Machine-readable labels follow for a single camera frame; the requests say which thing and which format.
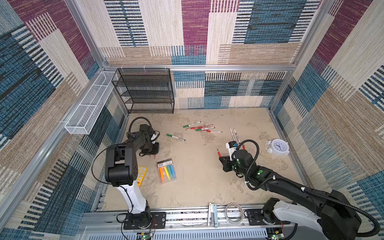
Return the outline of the brown capped white marker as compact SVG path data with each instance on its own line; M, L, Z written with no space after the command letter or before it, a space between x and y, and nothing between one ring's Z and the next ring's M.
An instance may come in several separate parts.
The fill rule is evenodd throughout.
M235 133L235 137L236 137L237 142L240 143L241 141L240 141L240 139L239 139L239 136L238 136L238 134L237 134L236 129L234 129L234 133Z

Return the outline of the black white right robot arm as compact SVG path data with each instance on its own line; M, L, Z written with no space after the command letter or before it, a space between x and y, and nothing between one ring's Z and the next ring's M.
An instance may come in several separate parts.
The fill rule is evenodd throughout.
M316 190L257 165L260 147L256 147L257 152L252 156L243 149L244 144L236 141L226 143L229 154L219 157L223 170L235 172L238 178L245 180L251 191L276 193L294 202L288 204L270 198L262 209L266 224L292 222L323 233L329 240L354 240L379 234L378 220L367 211L351 205L342 193Z

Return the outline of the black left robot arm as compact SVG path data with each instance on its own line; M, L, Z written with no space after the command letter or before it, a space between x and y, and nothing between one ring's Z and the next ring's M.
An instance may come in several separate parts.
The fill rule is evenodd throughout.
M129 229L130 227L146 229L155 222L151 216L148 201L143 197L137 181L139 176L137 151L141 151L140 157L158 154L160 144L156 140L160 136L160 132L153 129L147 118L137 117L132 120L132 123L137 120L145 120L147 123L140 125L137 132L131 131L133 124L130 124L125 142L111 145L102 150L102 153L106 153L104 181L98 179L93 171L94 163L98 157L94 157L91 165L94 179L99 183L117 188L128 204L128 213L121 222L122 229Z

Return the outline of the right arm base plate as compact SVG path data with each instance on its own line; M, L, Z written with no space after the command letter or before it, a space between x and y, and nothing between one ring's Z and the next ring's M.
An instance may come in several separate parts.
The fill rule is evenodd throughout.
M250 226L264 226L264 225L289 225L289 221L279 220L272 210L263 209L248 209L244 211L244 218L249 221Z

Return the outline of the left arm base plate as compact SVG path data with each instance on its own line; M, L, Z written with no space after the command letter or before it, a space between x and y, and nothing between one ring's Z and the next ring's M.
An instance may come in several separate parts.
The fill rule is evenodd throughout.
M128 214L124 220L124 230L164 229L167 220L166 212Z

